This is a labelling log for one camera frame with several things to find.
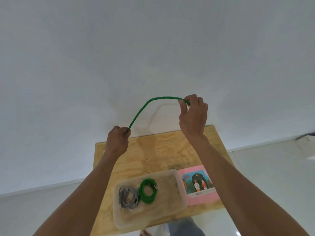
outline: green rope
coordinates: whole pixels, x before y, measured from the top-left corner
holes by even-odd
[[[152,187],[152,190],[153,190],[152,195],[146,195],[145,194],[144,187],[146,185]],[[158,190],[157,190],[156,186],[157,186],[157,183],[154,179],[151,179],[151,178],[144,179],[143,182],[140,184],[139,189],[137,191],[139,201],[142,200],[146,204],[151,204],[155,200],[155,197],[157,195]]]
[[[186,99],[183,98],[177,98],[177,97],[157,97],[157,98],[152,98],[150,99],[148,102],[146,102],[146,104],[140,109],[140,111],[137,113],[137,115],[135,116],[135,118],[132,120],[132,122],[130,123],[127,131],[129,131],[129,129],[131,128],[132,124],[135,122],[135,120],[137,119],[137,117],[139,116],[139,114],[144,110],[144,108],[153,100],[158,100],[158,99],[178,99],[178,100],[183,100],[188,106],[190,106],[190,102],[187,101]]]

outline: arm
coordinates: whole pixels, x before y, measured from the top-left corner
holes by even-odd
[[[78,188],[46,219],[33,236],[89,236],[116,160],[126,152],[127,127],[115,126],[98,165]]]
[[[208,105],[197,95],[179,100],[179,125],[207,170],[227,212],[242,236],[305,235],[307,232],[276,202],[244,177],[209,143],[203,130]]]

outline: clear plastic box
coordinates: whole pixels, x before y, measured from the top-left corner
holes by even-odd
[[[146,178],[155,179],[157,182],[158,193],[154,202],[147,205],[140,201],[137,208],[121,208],[118,202],[119,188],[121,186],[132,186],[138,190],[140,183]],[[175,214],[184,210],[187,206],[183,180],[175,169],[128,179],[118,183],[114,188],[113,213],[114,223],[118,229],[146,227],[151,221]]]

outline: wood grain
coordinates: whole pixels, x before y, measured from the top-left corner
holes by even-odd
[[[206,126],[204,134],[215,149],[232,163],[215,127],[213,125]],[[105,147],[106,142],[95,144],[93,168],[100,161],[105,152]],[[118,159],[112,171],[91,236],[115,235],[141,229],[134,227],[121,231],[114,225],[113,191],[118,182],[158,171],[180,170],[198,165],[202,165],[202,163],[181,131],[130,138],[127,152]],[[166,223],[172,219],[202,214],[222,207],[224,206],[221,200],[209,204],[189,206],[177,214],[154,220],[147,227]]]

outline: pink card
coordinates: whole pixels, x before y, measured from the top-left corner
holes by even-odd
[[[178,172],[183,179],[189,206],[220,199],[203,165],[185,168]]]

